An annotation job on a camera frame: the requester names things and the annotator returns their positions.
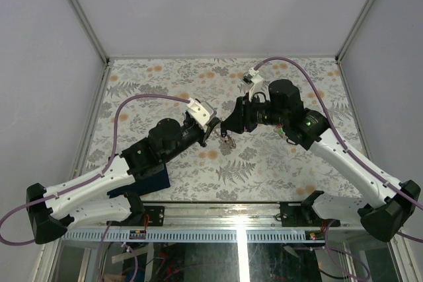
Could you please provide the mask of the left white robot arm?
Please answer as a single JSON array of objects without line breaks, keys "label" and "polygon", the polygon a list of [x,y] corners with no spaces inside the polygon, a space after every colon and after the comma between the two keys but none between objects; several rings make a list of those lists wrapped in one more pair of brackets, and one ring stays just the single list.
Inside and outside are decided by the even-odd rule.
[{"label": "left white robot arm", "polygon": [[138,225],[145,210],[137,194],[120,194],[98,200],[97,196],[148,179],[165,169],[166,163],[206,140],[218,125],[212,119],[200,127],[190,116],[183,123],[167,118],[158,122],[147,137],[112,157],[106,171],[96,169],[71,181],[45,187],[35,183],[26,190],[26,208],[35,244],[46,244],[79,225],[115,221]]}]

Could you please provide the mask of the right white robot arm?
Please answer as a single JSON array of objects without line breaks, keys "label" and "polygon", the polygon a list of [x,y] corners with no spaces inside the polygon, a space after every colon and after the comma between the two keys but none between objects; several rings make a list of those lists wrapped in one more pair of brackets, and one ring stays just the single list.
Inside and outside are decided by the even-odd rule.
[{"label": "right white robot arm", "polygon": [[299,89],[289,80],[273,81],[269,100],[257,93],[238,97],[231,115],[221,123],[221,135],[252,132],[257,125],[281,126],[288,141],[321,157],[361,194],[358,198],[313,192],[301,204],[301,217],[308,225],[323,219],[361,225],[368,234],[388,242],[414,213],[420,186],[388,176],[353,149],[321,113],[305,108]]}]

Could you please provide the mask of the silver keyring holder with rings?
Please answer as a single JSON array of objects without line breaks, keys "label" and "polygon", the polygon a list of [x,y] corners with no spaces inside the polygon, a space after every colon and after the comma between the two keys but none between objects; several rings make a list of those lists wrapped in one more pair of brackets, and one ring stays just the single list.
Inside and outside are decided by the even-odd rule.
[{"label": "silver keyring holder with rings", "polygon": [[228,149],[236,148],[236,143],[229,134],[219,132],[217,136],[219,137],[219,140],[222,142],[222,144]]}]

